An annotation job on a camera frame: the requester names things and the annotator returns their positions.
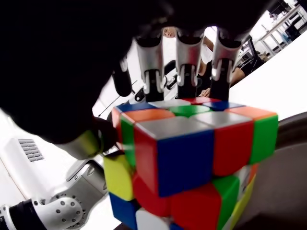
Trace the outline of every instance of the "white surface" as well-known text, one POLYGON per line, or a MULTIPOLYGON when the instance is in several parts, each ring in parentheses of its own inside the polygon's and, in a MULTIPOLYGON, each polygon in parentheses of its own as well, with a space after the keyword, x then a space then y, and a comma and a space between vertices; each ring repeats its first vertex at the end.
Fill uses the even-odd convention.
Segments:
MULTIPOLYGON (((0 155, 4 156, 4 158, 10 159, 11 156, 9 156, 7 152, 4 152, 4 147, 11 138, 22 135, 27 136, 27 138, 34 139, 38 148, 45 157, 45 160, 32 162, 32 164, 30 164, 30 168, 32 169, 31 174, 33 177, 39 176, 42 178, 40 182, 44 187, 43 193, 45 190, 50 190, 50 188, 65 182, 66 172, 73 165, 76 159, 55 145, 50 144, 37 136, 24 132, 0 110, 0 155)), ((21 157, 18 158, 18 161, 21 163, 22 161, 27 163, 29 160, 21 157)), ((17 178, 21 178, 18 177, 19 174, 25 173, 24 171, 20 170, 17 164, 12 164, 10 166, 8 165, 7 167, 10 168, 11 171, 13 170, 16 172, 15 175, 17 175, 17 178)), ((22 187, 18 188, 12 175, 9 175, 7 168, 5 168, 4 164, 2 163, 2 159, 0 160, 0 186, 0 206, 3 204, 8 204, 11 206, 16 205, 19 202, 33 196, 32 192, 27 192, 23 190, 22 187)), ((87 224, 82 228, 82 230, 113 230, 119 224, 120 221, 113 217, 110 198, 107 197, 105 200, 95 206, 91 212, 87 224)))
POLYGON ((156 140, 188 135, 211 129, 206 124, 183 116, 139 122, 136 126, 156 140))
POLYGON ((191 105, 190 102, 181 100, 181 99, 172 99, 168 101, 158 101, 158 102, 149 102, 149 104, 157 107, 157 108, 170 108, 176 106, 183 106, 183 105, 191 105))
POLYGON ((0 157, 26 199, 47 194, 43 178, 34 171, 33 165, 25 155, 18 139, 11 138, 1 150, 0 157))
POLYGON ((251 171, 251 166, 245 165, 234 174, 234 176, 236 176, 240 181, 239 194, 238 194, 237 201, 239 201, 242 198, 245 192, 245 189, 248 185, 250 171, 251 171))
POLYGON ((157 217, 144 208, 136 212, 138 230, 169 230, 170 222, 169 218, 157 217))
POLYGON ((203 114, 193 115, 190 117, 190 119, 200 121, 214 128, 232 126, 235 124, 240 124, 252 120, 249 117, 228 112, 207 112, 203 114))
POLYGON ((25 198, 10 177, 2 161, 0 160, 0 206, 7 204, 16 205, 25 198))
POLYGON ((229 101, 276 112, 278 119, 307 111, 307 33, 230 89, 229 101))

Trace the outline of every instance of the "person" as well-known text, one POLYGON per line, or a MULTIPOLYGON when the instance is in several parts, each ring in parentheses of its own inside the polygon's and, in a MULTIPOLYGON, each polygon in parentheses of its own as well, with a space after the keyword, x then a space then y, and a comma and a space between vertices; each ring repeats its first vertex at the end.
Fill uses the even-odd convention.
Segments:
MULTIPOLYGON (((176 30, 174 27, 166 27, 163 29, 163 36, 167 38, 174 38, 176 36, 176 30)), ((213 42, 207 38, 206 36, 203 39, 204 48, 208 48, 211 52, 213 52, 214 44, 213 42)), ((197 88, 197 95, 201 97, 208 97, 210 94, 210 84, 211 84, 211 71, 212 71, 212 60, 208 63, 204 63, 203 59, 205 59, 205 54, 202 52, 202 59, 200 63, 200 69, 198 78, 201 79, 201 86, 197 88)), ((245 73, 236 67, 232 73, 232 78, 230 82, 230 86, 235 85, 239 81, 245 78, 245 73)))

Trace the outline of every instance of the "black cable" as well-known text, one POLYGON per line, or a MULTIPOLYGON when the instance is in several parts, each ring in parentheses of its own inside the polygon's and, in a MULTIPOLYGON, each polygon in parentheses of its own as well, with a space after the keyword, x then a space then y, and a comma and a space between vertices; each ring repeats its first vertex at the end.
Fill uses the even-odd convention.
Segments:
MULTIPOLYGON (((138 81, 138 80, 136 80, 134 83, 136 83, 137 81, 138 81)), ((134 83, 133 83, 132 85, 134 85, 134 83)), ((114 100, 114 101, 113 101, 111 104, 113 104, 113 103, 114 103, 114 102, 115 102, 115 101, 116 101, 116 100, 117 100, 119 97, 120 97, 120 96, 118 96, 118 97, 117 97, 117 98, 116 98, 116 99, 115 99, 115 100, 114 100)), ((111 106, 111 104, 109 104, 109 106, 108 106, 108 107, 110 107, 110 106, 111 106)), ((107 108, 105 108, 105 109, 104 109, 104 111, 105 111, 105 110, 107 110, 107 109, 108 109, 108 107, 107 107, 107 108)), ((103 114, 103 113, 104 113, 104 111, 102 111, 102 113, 101 113, 101 114, 103 114)), ((99 114, 99 115, 98 115, 98 117, 100 117, 100 116, 101 116, 101 114, 99 114)))
POLYGON ((17 230, 47 230, 39 219, 31 199, 10 207, 10 216, 17 230))

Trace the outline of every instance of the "gray surface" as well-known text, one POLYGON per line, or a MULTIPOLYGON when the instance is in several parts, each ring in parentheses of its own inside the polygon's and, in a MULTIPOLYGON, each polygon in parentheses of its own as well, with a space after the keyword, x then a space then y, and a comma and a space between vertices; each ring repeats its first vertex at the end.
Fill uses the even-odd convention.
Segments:
POLYGON ((252 197, 237 227, 261 215, 253 221, 258 229, 307 229, 306 178, 307 144, 276 151, 260 164, 252 197))
POLYGON ((183 116, 139 122, 136 126, 156 140, 184 136, 211 129, 208 125, 183 116))
POLYGON ((207 112, 193 115, 190 117, 190 119, 200 121, 214 128, 222 128, 252 121, 252 119, 249 117, 229 112, 207 112))
POLYGON ((183 105, 191 105, 190 102, 181 100, 181 99, 173 99, 168 101, 158 101, 158 102, 149 102, 148 104, 151 104, 157 108, 170 108, 170 107, 176 107, 176 106, 183 106, 183 105))

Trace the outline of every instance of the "rubik's cube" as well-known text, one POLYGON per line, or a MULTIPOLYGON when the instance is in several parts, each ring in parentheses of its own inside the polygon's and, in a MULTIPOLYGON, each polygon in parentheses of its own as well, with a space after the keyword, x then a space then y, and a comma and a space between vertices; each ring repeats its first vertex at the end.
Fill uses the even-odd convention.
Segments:
POLYGON ((133 230, 229 230, 271 156, 276 113, 210 98, 112 111, 122 154, 104 157, 114 217, 133 230))

